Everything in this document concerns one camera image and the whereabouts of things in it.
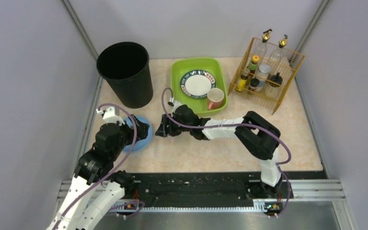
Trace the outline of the dark sauce dispenser bottle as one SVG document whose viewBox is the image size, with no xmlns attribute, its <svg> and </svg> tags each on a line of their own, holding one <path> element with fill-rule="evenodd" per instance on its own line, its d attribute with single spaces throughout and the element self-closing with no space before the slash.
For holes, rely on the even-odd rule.
<svg viewBox="0 0 368 230">
<path fill-rule="evenodd" d="M 270 60 L 273 63 L 279 64 L 284 56 L 284 48 L 288 44 L 288 35 L 285 34 L 284 37 L 279 40 L 277 48 L 271 53 Z"/>
</svg>

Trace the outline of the clear oil dispenser bottle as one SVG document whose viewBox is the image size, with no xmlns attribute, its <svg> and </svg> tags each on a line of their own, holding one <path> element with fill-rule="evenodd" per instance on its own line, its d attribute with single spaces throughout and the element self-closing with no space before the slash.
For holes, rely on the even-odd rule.
<svg viewBox="0 0 368 230">
<path fill-rule="evenodd" d="M 256 55 L 259 57 L 260 61 L 263 61 L 266 52 L 267 52 L 267 45 L 268 45 L 268 41 L 271 37 L 271 32 L 273 30 L 272 29 L 268 29 L 265 32 L 263 32 L 262 35 L 262 41 L 258 44 L 257 48 L 256 48 Z"/>
</svg>

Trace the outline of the pink mug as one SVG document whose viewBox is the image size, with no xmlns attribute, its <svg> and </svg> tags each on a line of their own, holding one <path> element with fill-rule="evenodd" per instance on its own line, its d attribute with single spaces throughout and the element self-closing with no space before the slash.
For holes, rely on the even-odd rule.
<svg viewBox="0 0 368 230">
<path fill-rule="evenodd" d="M 225 98 L 224 92 L 219 88 L 213 88 L 207 93 L 207 109 L 214 110 L 222 106 Z"/>
</svg>

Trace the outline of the blue plate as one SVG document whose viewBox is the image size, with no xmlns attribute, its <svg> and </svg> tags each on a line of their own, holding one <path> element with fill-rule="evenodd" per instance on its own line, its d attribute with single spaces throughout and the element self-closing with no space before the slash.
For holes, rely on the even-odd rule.
<svg viewBox="0 0 368 230">
<path fill-rule="evenodd" d="M 151 124 L 151 122 L 146 119 L 145 117 L 143 116 L 137 116 L 136 117 L 140 122 L 142 123 L 145 123 L 145 124 L 148 124 L 149 125 L 149 129 L 148 129 L 148 135 L 145 139 L 142 139 L 142 140 L 139 140 L 139 141 L 136 141 L 134 147 L 133 147 L 133 150 L 131 151 L 131 153 L 134 153 L 134 152 L 138 152 L 138 151 L 141 151 L 142 149 L 146 148 L 151 140 L 152 140 L 152 137 L 153 137 L 153 126 Z M 129 127 L 132 127 L 132 123 L 130 121 L 130 119 L 128 117 L 124 118 L 123 119 L 125 121 L 125 123 L 129 126 Z M 129 149 L 130 149 L 130 146 L 131 144 L 125 146 L 125 148 L 122 150 L 123 152 L 128 152 Z"/>
</svg>

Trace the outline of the small black cap bottle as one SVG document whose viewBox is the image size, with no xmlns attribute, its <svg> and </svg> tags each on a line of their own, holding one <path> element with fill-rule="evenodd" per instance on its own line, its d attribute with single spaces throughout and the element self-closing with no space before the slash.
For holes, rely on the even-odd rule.
<svg viewBox="0 0 368 230">
<path fill-rule="evenodd" d="M 259 84 L 260 81 L 257 78 L 252 78 L 248 87 L 248 94 L 253 94 L 253 92 L 257 90 Z"/>
</svg>

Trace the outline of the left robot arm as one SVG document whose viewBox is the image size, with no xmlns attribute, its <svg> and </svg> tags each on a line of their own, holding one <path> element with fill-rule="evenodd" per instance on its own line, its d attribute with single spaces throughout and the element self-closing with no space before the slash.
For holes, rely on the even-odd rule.
<svg viewBox="0 0 368 230">
<path fill-rule="evenodd" d="M 92 230 L 134 184 L 125 171 L 111 172 L 120 153 L 150 137 L 151 125 L 131 115 L 106 119 L 92 148 L 82 155 L 69 191 L 49 230 Z"/>
</svg>

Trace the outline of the white plate green rim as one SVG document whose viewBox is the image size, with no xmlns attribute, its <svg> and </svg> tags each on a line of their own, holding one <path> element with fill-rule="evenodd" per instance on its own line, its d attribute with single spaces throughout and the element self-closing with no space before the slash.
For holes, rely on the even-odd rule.
<svg viewBox="0 0 368 230">
<path fill-rule="evenodd" d="M 181 77 L 179 86 L 185 95 L 194 99 L 203 99 L 211 89 L 216 88 L 217 81 L 210 72 L 195 69 Z"/>
</svg>

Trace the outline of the green label sauce bottle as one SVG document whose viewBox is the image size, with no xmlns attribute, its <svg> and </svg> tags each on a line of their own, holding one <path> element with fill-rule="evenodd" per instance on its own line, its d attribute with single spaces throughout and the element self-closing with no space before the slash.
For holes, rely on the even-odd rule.
<svg viewBox="0 0 368 230">
<path fill-rule="evenodd" d="M 253 55 L 249 64 L 247 65 L 247 69 L 249 70 L 250 79 L 254 77 L 259 61 L 260 61 L 260 57 L 258 55 Z"/>
</svg>

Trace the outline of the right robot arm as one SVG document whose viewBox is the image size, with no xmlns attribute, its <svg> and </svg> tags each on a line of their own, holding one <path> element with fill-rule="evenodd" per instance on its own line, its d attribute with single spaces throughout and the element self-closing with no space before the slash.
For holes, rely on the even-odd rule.
<svg viewBox="0 0 368 230">
<path fill-rule="evenodd" d="M 238 139 L 259 160 L 261 179 L 248 189 L 252 198 L 278 198 L 282 176 L 276 167 L 280 131 L 256 112 L 248 111 L 236 119 L 216 120 L 197 116 L 178 101 L 169 102 L 172 112 L 163 114 L 156 136 L 175 137 L 189 132 L 197 140 Z"/>
</svg>

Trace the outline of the silver lid glass jar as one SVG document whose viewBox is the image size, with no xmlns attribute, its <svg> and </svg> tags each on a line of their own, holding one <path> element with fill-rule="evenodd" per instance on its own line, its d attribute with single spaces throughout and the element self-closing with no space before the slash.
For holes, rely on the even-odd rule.
<svg viewBox="0 0 368 230">
<path fill-rule="evenodd" d="M 255 78 L 259 80 L 259 84 L 255 90 L 256 92 L 259 92 L 263 89 L 270 72 L 271 72 L 271 67 L 269 65 L 267 64 L 259 65 L 258 70 L 256 71 L 256 74 L 255 74 Z"/>
</svg>

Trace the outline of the black lid seasoning jar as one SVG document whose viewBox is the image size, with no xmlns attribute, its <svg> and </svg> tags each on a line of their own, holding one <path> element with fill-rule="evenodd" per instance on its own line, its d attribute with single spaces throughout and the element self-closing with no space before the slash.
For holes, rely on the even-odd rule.
<svg viewBox="0 0 368 230">
<path fill-rule="evenodd" d="M 276 100 L 280 94 L 282 83 L 283 78 L 280 75 L 280 72 L 277 72 L 275 75 L 271 75 L 265 89 L 266 96 Z"/>
</svg>

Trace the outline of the small yellow label bottle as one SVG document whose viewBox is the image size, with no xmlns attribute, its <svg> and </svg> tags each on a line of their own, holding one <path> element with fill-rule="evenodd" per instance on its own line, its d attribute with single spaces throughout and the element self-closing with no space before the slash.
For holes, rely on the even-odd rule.
<svg viewBox="0 0 368 230">
<path fill-rule="evenodd" d="M 244 69 L 243 70 L 243 73 L 241 74 L 238 82 L 237 82 L 237 85 L 235 87 L 235 90 L 237 92 L 242 92 L 244 87 L 246 86 L 246 83 L 249 79 L 249 74 L 250 74 L 250 70 L 248 68 Z"/>
</svg>

